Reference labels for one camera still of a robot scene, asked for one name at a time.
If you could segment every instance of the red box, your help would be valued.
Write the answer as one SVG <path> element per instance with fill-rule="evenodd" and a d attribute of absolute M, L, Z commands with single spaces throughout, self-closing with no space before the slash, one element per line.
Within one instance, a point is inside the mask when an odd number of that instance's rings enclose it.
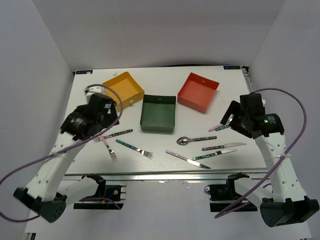
<path fill-rule="evenodd" d="M 189 108 L 206 113 L 219 82 L 190 73 L 177 96 L 177 102 Z"/>

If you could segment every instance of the green container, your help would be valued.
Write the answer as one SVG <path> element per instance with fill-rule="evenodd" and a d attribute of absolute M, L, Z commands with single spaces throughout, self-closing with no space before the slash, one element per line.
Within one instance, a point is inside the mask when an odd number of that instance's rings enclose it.
<path fill-rule="evenodd" d="M 173 133 L 176 96 L 144 95 L 140 126 L 142 131 Z"/>

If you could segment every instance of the gray wall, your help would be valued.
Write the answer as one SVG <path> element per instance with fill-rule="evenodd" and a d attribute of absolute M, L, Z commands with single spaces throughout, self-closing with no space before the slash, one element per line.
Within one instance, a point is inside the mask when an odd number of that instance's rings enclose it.
<path fill-rule="evenodd" d="M 310 198 L 320 201 L 320 2 L 286 0 L 255 57 L 250 72 L 256 89 L 275 87 L 295 94 L 303 102 L 308 122 L 305 134 L 291 151 L 296 173 Z M 280 92 L 263 92 L 269 112 L 278 113 L 290 144 L 302 127 L 297 103 Z M 320 240 L 320 213 L 308 221 L 312 236 Z"/>
<path fill-rule="evenodd" d="M 33 0 L 76 69 L 249 66 L 284 0 Z"/>
<path fill-rule="evenodd" d="M 0 1 L 0 177 L 46 155 L 65 113 L 72 73 L 31 0 Z M 4 182 L 0 210 L 25 219 L 13 198 L 39 166 Z M 24 223 L 0 219 L 0 239 L 19 240 Z"/>

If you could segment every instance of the green-handled fork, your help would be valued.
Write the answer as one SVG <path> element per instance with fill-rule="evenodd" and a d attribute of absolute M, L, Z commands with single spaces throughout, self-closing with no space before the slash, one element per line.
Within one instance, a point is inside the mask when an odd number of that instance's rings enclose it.
<path fill-rule="evenodd" d="M 145 157 L 147 157 L 147 158 L 149 158 L 149 159 L 152 159 L 152 157 L 153 157 L 153 153 L 152 153 L 152 152 L 142 150 L 142 149 L 140 149 L 140 148 L 137 148 L 137 147 L 135 147 L 135 146 L 132 146 L 132 145 L 130 145 L 130 144 L 124 142 L 124 141 L 118 140 L 118 139 L 115 140 L 115 141 L 116 141 L 118 144 L 121 144 L 121 145 L 123 145 L 123 146 L 126 146 L 127 148 L 130 148 L 130 149 L 132 149 L 132 150 L 135 150 L 135 151 L 139 152 L 140 154 L 142 154 L 143 156 L 145 156 Z"/>

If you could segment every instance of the yellow container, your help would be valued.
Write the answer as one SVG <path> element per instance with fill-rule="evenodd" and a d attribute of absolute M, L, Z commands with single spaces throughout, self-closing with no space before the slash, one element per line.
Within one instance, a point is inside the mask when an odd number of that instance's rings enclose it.
<path fill-rule="evenodd" d="M 120 96 L 124 109 L 143 99 L 145 95 L 145 90 L 140 87 L 127 71 L 104 82 L 103 85 L 110 87 Z M 118 98 L 110 90 L 106 89 L 105 91 L 116 101 L 116 110 L 120 111 Z"/>

